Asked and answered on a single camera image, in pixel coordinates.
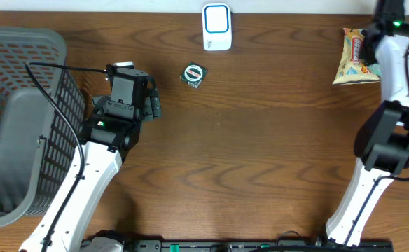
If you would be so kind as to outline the yellow snack bag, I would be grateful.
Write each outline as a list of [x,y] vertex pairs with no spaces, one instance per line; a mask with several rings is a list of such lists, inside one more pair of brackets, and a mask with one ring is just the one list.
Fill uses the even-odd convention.
[[363,29],[344,28],[343,49],[333,85],[353,85],[380,81],[359,57],[363,44]]

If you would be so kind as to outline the dark green round-label box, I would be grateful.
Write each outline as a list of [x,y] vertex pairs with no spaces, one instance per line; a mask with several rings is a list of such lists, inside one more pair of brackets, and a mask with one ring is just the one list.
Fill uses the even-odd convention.
[[194,62],[189,62],[188,66],[180,75],[180,80],[198,89],[208,74],[208,69]]

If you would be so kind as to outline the pale teal wet-wipe pack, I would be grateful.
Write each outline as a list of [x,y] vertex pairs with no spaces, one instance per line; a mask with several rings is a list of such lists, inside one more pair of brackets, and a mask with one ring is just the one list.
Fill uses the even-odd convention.
[[372,74],[375,74],[378,78],[381,77],[381,71],[379,64],[370,64],[368,66]]

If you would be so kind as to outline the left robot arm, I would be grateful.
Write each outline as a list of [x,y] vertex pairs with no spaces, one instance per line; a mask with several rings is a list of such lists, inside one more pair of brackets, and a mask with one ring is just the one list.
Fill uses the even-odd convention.
[[83,237],[106,187],[138,143],[142,124],[161,116],[160,98],[153,77],[132,62],[108,64],[102,73],[111,94],[93,99],[91,115],[74,136],[69,171],[21,251],[124,251],[127,246],[111,231]]

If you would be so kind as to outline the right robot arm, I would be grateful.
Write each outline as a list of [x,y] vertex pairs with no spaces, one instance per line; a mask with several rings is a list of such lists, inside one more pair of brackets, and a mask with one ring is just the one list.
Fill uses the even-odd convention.
[[404,1],[378,1],[363,36],[356,49],[359,61],[379,68],[382,103],[357,133],[352,179],[317,248],[376,249],[377,244],[361,241],[363,228],[386,188],[403,181],[400,173],[409,168],[409,23]]

